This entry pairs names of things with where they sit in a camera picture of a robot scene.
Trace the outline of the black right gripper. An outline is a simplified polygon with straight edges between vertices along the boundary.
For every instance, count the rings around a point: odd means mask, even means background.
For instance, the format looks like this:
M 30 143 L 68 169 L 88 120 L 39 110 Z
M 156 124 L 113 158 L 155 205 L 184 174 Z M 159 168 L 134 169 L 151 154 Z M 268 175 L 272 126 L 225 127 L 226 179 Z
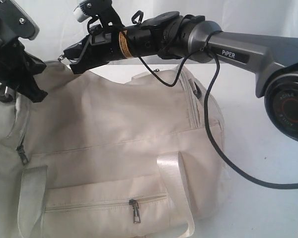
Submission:
M 122 53 L 118 43 L 119 31 L 110 26 L 98 35 L 86 35 L 79 42 L 63 50 L 64 57 L 70 62 L 74 74 L 106 65 L 112 61 L 120 60 Z

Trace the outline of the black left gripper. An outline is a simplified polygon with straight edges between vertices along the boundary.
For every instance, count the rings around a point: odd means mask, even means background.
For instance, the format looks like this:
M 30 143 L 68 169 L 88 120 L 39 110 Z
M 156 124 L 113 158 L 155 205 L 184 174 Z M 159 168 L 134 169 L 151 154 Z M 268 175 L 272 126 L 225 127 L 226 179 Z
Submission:
M 0 20 L 0 83 L 28 98 L 42 102 L 48 93 L 40 89 L 34 79 L 46 64 L 25 50 L 25 46 Z

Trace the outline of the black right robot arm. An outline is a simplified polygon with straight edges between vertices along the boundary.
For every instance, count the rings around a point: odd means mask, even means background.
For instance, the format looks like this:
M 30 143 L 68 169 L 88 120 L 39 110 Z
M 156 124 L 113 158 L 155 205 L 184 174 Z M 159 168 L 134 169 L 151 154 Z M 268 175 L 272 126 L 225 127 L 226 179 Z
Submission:
M 112 61 L 157 55 L 164 60 L 212 59 L 254 73 L 255 94 L 264 98 L 273 125 L 298 142 L 298 38 L 224 32 L 204 16 L 172 11 L 131 26 L 93 26 L 80 42 L 64 50 L 76 74 Z

